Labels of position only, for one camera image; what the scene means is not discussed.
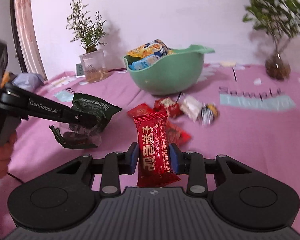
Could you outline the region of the person's left hand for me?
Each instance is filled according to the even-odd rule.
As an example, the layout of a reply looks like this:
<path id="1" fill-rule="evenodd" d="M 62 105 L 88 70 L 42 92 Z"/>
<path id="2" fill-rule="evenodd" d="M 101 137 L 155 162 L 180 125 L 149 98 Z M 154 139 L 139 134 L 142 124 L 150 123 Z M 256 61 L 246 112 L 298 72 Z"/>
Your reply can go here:
<path id="1" fill-rule="evenodd" d="M 11 156 L 16 141 L 17 133 L 13 132 L 8 142 L 0 147 L 0 179 L 3 178 L 8 172 L 8 165 L 11 161 Z"/>

